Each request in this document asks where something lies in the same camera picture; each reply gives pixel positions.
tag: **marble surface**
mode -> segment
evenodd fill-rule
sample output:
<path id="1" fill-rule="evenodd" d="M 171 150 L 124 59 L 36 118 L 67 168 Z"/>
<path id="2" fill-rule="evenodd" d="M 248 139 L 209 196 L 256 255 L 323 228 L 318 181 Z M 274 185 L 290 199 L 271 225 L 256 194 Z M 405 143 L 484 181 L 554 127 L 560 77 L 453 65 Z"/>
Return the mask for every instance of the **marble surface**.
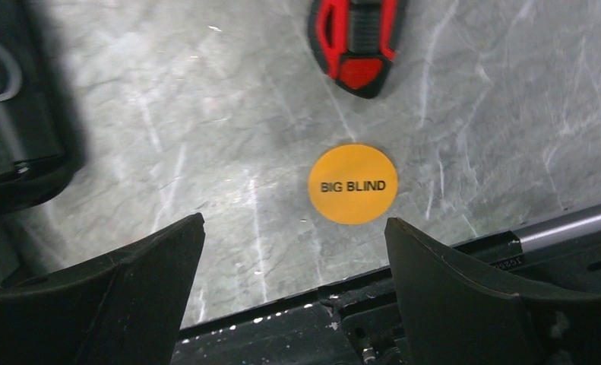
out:
<path id="1" fill-rule="evenodd" d="M 207 240 L 183 327 L 387 264 L 400 216 L 452 244 L 601 200 L 601 0 L 412 0 L 382 96 L 329 82 L 309 0 L 36 0 L 89 159 L 11 222 L 37 271 L 200 211 Z M 307 192 L 327 149 L 395 162 L 382 218 L 325 220 Z"/>

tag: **black plastic part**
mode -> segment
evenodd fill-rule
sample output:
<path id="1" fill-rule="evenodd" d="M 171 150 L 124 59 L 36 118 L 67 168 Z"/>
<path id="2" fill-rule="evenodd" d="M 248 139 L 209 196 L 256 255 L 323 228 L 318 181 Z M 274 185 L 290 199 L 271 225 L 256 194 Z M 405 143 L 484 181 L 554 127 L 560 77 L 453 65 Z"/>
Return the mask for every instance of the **black plastic part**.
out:
<path id="1" fill-rule="evenodd" d="M 362 363 L 343 318 L 358 311 L 352 305 L 372 309 L 373 304 L 365 306 L 365 301 L 393 291 L 390 271 L 385 269 L 184 329 L 172 364 Z M 375 334 L 373 328 L 365 330 Z"/>
<path id="2" fill-rule="evenodd" d="M 74 116 L 67 111 L 55 73 L 49 71 L 34 21 L 21 0 L 0 0 L 0 44 L 24 76 L 18 95 L 0 103 L 0 133 L 12 166 L 10 173 L 0 175 L 0 214 L 55 197 L 83 163 Z M 0 80 L 3 71 L 0 67 Z"/>
<path id="3" fill-rule="evenodd" d="M 203 223 L 197 214 L 0 289 L 0 364 L 169 363 L 204 244 Z"/>
<path id="4" fill-rule="evenodd" d="M 499 262 L 524 253 L 519 238 L 511 231 L 481 237 L 455 249 L 483 262 Z"/>
<path id="5" fill-rule="evenodd" d="M 366 348 L 380 354 L 393 351 L 397 347 L 393 339 L 403 335 L 396 296 L 367 300 L 361 307 L 349 308 L 352 314 L 343 318 L 343 330 L 356 353 L 362 354 Z"/>
<path id="6" fill-rule="evenodd" d="M 352 55 L 343 56 L 343 58 L 340 60 L 340 64 L 343 64 L 343 62 L 345 62 L 345 60 L 347 60 L 347 59 L 368 59 L 368 58 L 369 58 L 368 56 L 352 56 Z M 342 87 L 344 90 L 347 90 L 351 94 L 354 94 L 357 97 L 362 97 L 363 99 L 373 99 L 373 98 L 377 97 L 383 90 L 383 85 L 385 84 L 385 81 L 387 80 L 387 76 L 390 74 L 390 70 L 392 68 L 392 62 L 388 61 L 383 56 L 376 56 L 376 58 L 380 59 L 383 62 L 383 69 L 378 74 L 376 79 L 374 79 L 374 81 L 372 81 L 371 83 L 367 84 L 364 87 L 361 87 L 358 90 L 354 90 L 351 87 L 348 87 L 347 85 L 345 85 L 345 83 L 343 83 L 340 80 L 336 80 L 336 84 L 338 86 Z"/>
<path id="7" fill-rule="evenodd" d="M 601 364 L 601 294 L 499 270 L 399 219 L 386 240 L 415 364 Z"/>
<path id="8" fill-rule="evenodd" d="M 40 86 L 44 79 L 38 60 L 40 51 L 32 42 L 23 11 L 16 1 L 0 0 L 0 44 L 13 55 L 24 74 L 20 93 L 0 103 L 0 130 L 17 162 L 63 154 Z"/>
<path id="9" fill-rule="evenodd" d="M 307 37 L 309 39 L 309 46 L 312 49 L 314 57 L 316 58 L 316 62 L 324 73 L 328 73 L 329 64 L 327 64 L 327 58 L 322 52 L 321 44 L 318 40 L 318 35 L 316 34 L 316 22 L 318 21 L 318 12 L 320 11 L 321 3 L 322 0 L 314 0 L 309 8 Z"/>
<path id="10" fill-rule="evenodd" d="M 352 5 L 347 23 L 350 52 L 376 54 L 381 42 L 381 7 Z"/>
<path id="11" fill-rule="evenodd" d="M 513 273 L 571 290 L 601 294 L 601 270 L 589 270 L 592 264 L 601 262 L 601 231 L 525 256 L 524 264 Z"/>

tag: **black object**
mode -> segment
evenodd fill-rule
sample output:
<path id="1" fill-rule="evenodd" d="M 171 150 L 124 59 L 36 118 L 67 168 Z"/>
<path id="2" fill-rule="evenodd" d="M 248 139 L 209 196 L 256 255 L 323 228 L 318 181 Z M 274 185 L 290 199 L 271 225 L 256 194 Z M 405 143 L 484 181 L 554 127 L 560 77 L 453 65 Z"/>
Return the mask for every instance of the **black object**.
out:
<path id="1" fill-rule="evenodd" d="M 168 363 L 204 244 L 203 223 L 197 214 L 0 289 L 0 364 Z"/>
<path id="2" fill-rule="evenodd" d="M 26 6 L 0 0 L 0 135 L 11 167 L 0 173 L 0 214 L 46 202 L 78 169 L 64 135 L 65 101 Z"/>
<path id="3" fill-rule="evenodd" d="M 378 96 L 396 56 L 407 0 L 314 0 L 308 37 L 324 73 L 344 90 Z"/>
<path id="4" fill-rule="evenodd" d="M 454 248 L 391 219 L 386 240 L 391 268 L 182 330 L 172 363 L 601 364 L 601 205 Z"/>
<path id="5" fill-rule="evenodd" d="M 601 294 L 509 274 L 399 219 L 385 234 L 410 363 L 601 364 Z"/>

